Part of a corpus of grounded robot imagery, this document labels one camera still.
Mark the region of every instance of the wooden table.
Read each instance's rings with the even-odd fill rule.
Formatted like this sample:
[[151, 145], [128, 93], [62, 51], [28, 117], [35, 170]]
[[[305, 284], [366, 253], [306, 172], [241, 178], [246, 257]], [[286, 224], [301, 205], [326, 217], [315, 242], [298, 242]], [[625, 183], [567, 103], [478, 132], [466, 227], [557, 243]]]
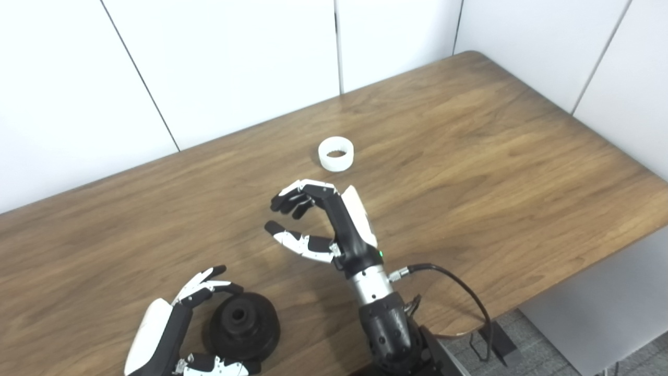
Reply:
[[[355, 144], [342, 173], [317, 162], [333, 135]], [[449, 268], [492, 316], [668, 223], [666, 182], [468, 52], [0, 216], [0, 374], [121, 375], [148, 304], [216, 264], [279, 311], [264, 375], [356, 370], [369, 357], [343, 275], [263, 230], [331, 234], [322, 211], [269, 210], [303, 178], [356, 186], [387, 270]], [[482, 324], [436, 273], [396, 288], [423, 294], [435, 333]], [[219, 302], [196, 310], [182, 353], [202, 350]]]

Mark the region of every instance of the black weighted base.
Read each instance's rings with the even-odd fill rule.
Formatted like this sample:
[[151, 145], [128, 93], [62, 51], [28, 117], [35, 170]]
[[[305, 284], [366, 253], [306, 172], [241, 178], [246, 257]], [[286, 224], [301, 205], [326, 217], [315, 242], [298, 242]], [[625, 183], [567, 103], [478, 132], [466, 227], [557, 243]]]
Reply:
[[208, 326], [208, 341], [221, 359], [264, 361], [281, 336], [279, 318], [269, 299], [244, 292], [226, 299]]

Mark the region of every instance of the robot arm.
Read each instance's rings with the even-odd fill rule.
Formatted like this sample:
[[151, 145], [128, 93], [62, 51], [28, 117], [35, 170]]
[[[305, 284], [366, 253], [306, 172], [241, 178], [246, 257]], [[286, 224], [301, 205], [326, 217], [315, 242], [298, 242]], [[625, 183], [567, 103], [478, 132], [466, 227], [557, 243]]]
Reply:
[[227, 363], [213, 355], [190, 354], [179, 359], [192, 309], [215, 292], [243, 292], [241, 286], [232, 282], [210, 280], [225, 269], [225, 266], [215, 266], [197, 273], [183, 286], [172, 304], [161, 298], [151, 303], [130, 347], [125, 376], [249, 375], [242, 363]]
[[312, 236], [286, 230], [273, 221], [265, 229], [295, 253], [314, 259], [314, 255], [326, 255], [318, 259], [333, 262], [344, 272], [357, 294], [360, 322], [374, 363], [387, 373], [408, 375], [421, 363], [422, 337], [385, 274], [376, 237], [357, 191], [349, 187], [340, 195], [331, 184], [302, 180], [283, 189], [271, 201], [273, 211], [288, 214], [294, 209], [296, 218], [312, 206], [325, 210], [334, 239], [319, 238], [312, 243]]

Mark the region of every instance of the white plastic ring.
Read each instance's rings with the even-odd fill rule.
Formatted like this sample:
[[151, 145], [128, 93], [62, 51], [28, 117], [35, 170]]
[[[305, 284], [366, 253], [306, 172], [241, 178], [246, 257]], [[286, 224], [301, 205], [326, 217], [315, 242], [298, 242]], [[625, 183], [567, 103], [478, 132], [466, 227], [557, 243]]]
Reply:
[[[333, 151], [340, 151], [344, 153], [340, 157], [330, 157], [328, 154]], [[353, 164], [353, 156], [355, 150], [353, 143], [349, 139], [343, 137], [329, 137], [320, 143], [318, 147], [318, 155], [320, 156], [320, 163], [325, 170], [338, 173], [348, 169]]]

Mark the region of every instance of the cable connector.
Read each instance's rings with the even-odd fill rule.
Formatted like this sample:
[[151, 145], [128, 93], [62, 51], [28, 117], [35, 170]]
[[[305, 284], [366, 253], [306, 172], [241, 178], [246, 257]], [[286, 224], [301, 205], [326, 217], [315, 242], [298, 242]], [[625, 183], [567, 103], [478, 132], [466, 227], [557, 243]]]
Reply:
[[397, 282], [398, 280], [402, 279], [403, 277], [407, 276], [411, 272], [408, 270], [407, 266], [404, 266], [403, 268], [399, 270], [395, 270], [394, 272], [390, 273], [387, 276], [387, 279], [392, 283], [392, 282]]

